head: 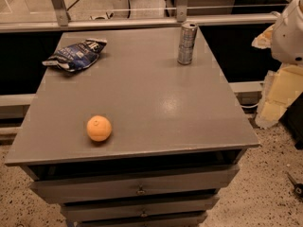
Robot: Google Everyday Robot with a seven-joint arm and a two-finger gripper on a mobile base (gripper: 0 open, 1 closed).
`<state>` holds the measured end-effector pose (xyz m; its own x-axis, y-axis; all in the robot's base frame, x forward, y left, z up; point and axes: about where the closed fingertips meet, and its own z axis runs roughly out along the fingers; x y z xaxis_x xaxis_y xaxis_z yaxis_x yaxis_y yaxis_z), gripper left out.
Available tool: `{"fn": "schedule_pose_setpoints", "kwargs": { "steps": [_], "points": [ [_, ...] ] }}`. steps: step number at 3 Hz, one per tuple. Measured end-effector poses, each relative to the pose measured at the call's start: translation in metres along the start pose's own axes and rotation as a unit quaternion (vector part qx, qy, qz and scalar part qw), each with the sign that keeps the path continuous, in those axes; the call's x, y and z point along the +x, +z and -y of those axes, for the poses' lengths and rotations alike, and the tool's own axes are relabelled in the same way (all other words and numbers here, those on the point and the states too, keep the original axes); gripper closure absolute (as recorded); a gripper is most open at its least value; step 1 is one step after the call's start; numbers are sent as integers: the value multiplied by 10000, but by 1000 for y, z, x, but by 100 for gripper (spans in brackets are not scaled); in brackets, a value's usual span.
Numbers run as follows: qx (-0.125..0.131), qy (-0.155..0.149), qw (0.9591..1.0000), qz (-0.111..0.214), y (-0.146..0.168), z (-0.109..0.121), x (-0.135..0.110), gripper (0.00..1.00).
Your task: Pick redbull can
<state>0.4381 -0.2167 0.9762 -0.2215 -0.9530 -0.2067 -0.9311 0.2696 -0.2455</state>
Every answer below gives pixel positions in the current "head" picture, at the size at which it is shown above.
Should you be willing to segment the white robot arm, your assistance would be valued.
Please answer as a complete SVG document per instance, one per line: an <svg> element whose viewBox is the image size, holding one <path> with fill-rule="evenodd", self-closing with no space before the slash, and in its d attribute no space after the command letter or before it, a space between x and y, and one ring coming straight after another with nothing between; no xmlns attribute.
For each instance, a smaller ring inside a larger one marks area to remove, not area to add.
<svg viewBox="0 0 303 227"><path fill-rule="evenodd" d="M303 64L303 0L292 0L277 17L271 51L278 61Z"/></svg>

